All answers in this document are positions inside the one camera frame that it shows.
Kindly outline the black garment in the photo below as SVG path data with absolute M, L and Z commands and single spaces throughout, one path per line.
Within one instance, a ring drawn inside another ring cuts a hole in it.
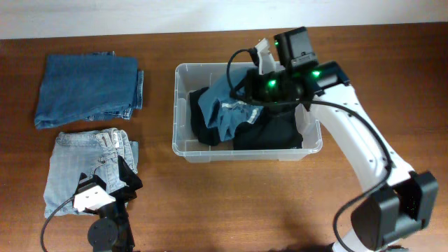
M 232 145 L 236 151 L 301 149 L 302 142 L 294 111 L 279 115 L 263 111 L 253 124 L 244 122 L 236 128 Z
M 190 98 L 190 126 L 193 134 L 197 137 L 197 140 L 201 144 L 206 144 L 208 146 L 217 146 L 221 139 L 219 137 L 218 129 L 209 129 L 204 121 L 204 116 L 202 110 L 198 103 L 201 95 L 206 92 L 209 88 L 203 87 L 200 90 L 196 90 L 189 94 Z

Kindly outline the medium blue denim shorts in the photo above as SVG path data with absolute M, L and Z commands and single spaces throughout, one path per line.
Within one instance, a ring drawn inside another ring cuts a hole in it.
M 225 73 L 199 97 L 198 104 L 206 127 L 218 130 L 221 141 L 233 139 L 240 124 L 255 123 L 263 111 L 262 106 L 231 98 Z

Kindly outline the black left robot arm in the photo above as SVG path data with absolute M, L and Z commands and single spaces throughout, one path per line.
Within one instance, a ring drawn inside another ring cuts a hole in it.
M 99 217 L 87 233 L 93 252 L 133 252 L 135 247 L 126 203 L 137 198 L 143 183 L 120 155 L 118 171 L 124 187 L 108 193 L 99 176 L 81 174 L 74 193 L 73 207 L 77 211 Z

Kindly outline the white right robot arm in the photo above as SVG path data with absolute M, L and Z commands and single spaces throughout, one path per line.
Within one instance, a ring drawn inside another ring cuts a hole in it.
M 428 227 L 436 178 L 415 172 L 387 143 L 341 66 L 318 61 L 306 28 L 262 40 L 248 53 L 255 70 L 247 73 L 242 101 L 276 110 L 302 105 L 331 133 L 359 180 L 362 193 L 344 204 L 351 230 L 330 251 L 399 251 L 400 239 Z

